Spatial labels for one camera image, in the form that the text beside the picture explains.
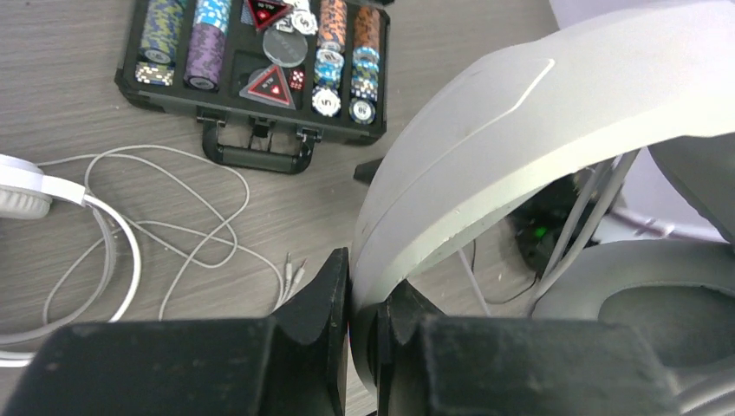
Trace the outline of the white gaming headset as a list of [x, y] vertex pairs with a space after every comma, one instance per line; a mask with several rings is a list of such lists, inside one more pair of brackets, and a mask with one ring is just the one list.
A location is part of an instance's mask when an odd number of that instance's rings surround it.
[[[720, 234], [587, 247], [639, 151]], [[734, 4], [611, 11], [478, 59], [382, 161], [350, 261], [354, 364], [377, 399], [375, 317], [557, 179], [593, 166], [524, 315], [631, 328], [675, 415], [734, 412]]]

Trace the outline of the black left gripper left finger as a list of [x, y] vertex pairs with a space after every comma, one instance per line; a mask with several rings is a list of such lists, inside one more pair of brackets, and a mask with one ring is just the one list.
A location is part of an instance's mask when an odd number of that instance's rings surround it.
[[7, 415], [342, 415], [348, 251], [261, 318], [83, 323], [51, 335]]

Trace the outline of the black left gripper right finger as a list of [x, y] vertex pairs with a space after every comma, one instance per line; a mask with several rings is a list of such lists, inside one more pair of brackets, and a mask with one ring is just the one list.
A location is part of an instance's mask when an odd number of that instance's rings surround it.
[[449, 316], [409, 283], [377, 308], [381, 415], [675, 415], [667, 373], [631, 328]]

